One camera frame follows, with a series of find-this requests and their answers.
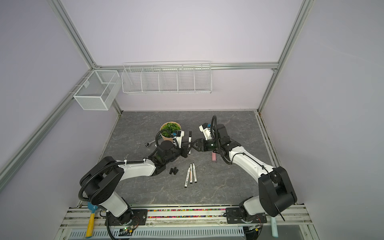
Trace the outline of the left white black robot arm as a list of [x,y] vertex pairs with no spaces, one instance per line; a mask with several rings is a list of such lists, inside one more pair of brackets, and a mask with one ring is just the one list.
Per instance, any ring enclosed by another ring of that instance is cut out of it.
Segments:
[[128,202],[116,192],[118,184],[126,179],[156,176],[178,157],[187,158],[191,148],[187,143],[176,146],[163,141],[139,161],[116,161],[111,156],[105,157],[81,178],[78,198],[107,211],[107,220],[114,217],[118,224],[128,224],[134,214]]

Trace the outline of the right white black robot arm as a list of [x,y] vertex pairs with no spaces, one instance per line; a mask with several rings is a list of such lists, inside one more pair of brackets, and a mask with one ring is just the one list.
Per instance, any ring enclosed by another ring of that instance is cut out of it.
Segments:
[[204,123],[199,126],[204,138],[194,141],[198,152],[215,152],[229,164],[235,164],[258,184],[259,194],[239,204],[239,217],[249,223],[258,214],[280,215],[297,202],[297,195],[283,167],[273,167],[250,154],[240,143],[232,140],[222,124]]

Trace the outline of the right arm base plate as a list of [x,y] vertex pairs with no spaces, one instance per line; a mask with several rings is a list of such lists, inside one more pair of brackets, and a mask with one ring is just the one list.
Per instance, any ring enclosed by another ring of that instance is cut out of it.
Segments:
[[228,224],[265,224],[267,218],[265,213],[250,215],[241,207],[226,208],[223,216]]

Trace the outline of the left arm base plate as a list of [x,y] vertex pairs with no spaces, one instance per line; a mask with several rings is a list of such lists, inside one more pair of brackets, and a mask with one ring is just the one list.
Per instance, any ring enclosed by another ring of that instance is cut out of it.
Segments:
[[143,226],[146,224],[148,209],[128,210],[120,217],[107,213],[109,226]]

